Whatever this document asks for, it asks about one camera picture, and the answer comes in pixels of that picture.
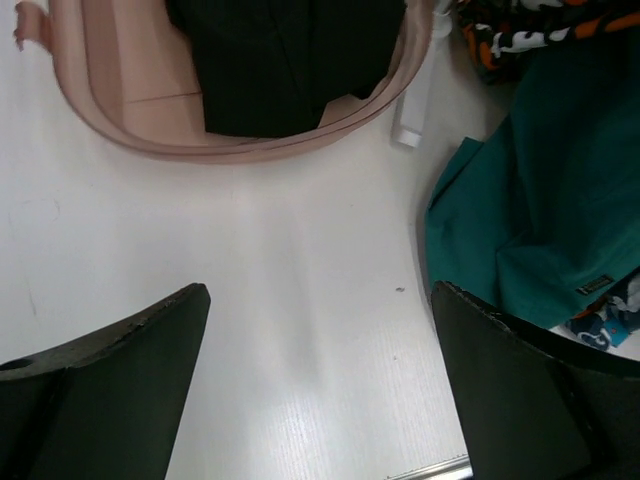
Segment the black cloth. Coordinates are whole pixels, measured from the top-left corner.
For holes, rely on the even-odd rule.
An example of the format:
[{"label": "black cloth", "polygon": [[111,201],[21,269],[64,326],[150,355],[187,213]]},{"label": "black cloth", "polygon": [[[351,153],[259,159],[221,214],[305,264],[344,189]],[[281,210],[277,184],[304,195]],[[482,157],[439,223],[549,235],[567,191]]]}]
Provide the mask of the black cloth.
[{"label": "black cloth", "polygon": [[205,129],[284,137],[386,75],[404,0],[165,0],[190,39]]}]

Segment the clothing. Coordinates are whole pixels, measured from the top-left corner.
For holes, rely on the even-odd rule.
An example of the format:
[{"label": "clothing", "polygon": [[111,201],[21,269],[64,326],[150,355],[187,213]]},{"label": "clothing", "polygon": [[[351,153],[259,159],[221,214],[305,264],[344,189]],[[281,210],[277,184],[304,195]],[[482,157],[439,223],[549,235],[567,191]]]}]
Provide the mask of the clothing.
[{"label": "clothing", "polygon": [[640,330],[640,267],[565,324],[583,343],[607,351]]},{"label": "clothing", "polygon": [[640,25],[637,0],[457,0],[457,12],[487,83],[519,79],[528,50]]},{"label": "clothing", "polygon": [[640,265],[640,29],[540,49],[426,213],[429,280],[551,328]]},{"label": "clothing", "polygon": [[403,0],[165,0],[190,39],[208,132],[283,137],[385,77]]}]

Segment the patterned fabric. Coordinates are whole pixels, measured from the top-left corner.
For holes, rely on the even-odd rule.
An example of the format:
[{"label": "patterned fabric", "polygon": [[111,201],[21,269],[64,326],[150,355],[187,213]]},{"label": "patterned fabric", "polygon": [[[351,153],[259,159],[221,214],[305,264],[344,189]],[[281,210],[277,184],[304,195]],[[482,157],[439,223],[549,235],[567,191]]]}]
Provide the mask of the patterned fabric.
[{"label": "patterned fabric", "polygon": [[528,50],[640,25],[638,0],[457,0],[457,10],[486,83],[517,80]]},{"label": "patterned fabric", "polygon": [[583,343],[603,351],[620,346],[640,330],[640,267],[566,327]]}]

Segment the orange and black patterned cloth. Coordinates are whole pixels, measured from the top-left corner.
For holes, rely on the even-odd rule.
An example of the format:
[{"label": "orange and black patterned cloth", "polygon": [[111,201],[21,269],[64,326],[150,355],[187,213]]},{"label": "orange and black patterned cloth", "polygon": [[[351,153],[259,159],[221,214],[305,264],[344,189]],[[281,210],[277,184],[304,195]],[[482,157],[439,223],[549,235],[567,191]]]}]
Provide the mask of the orange and black patterned cloth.
[{"label": "orange and black patterned cloth", "polygon": [[529,50],[640,25],[640,0],[457,0],[457,11],[486,83],[518,80]]}]

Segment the basket handle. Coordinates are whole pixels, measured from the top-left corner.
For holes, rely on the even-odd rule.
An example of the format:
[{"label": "basket handle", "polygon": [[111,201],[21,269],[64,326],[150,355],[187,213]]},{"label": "basket handle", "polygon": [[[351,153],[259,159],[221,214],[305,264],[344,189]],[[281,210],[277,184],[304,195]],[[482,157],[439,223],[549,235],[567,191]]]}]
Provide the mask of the basket handle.
[{"label": "basket handle", "polygon": [[31,40],[51,53],[53,38],[49,14],[40,5],[30,1],[18,2],[16,4],[16,13],[18,14],[18,19],[13,36],[20,51],[23,49],[24,41]]}]

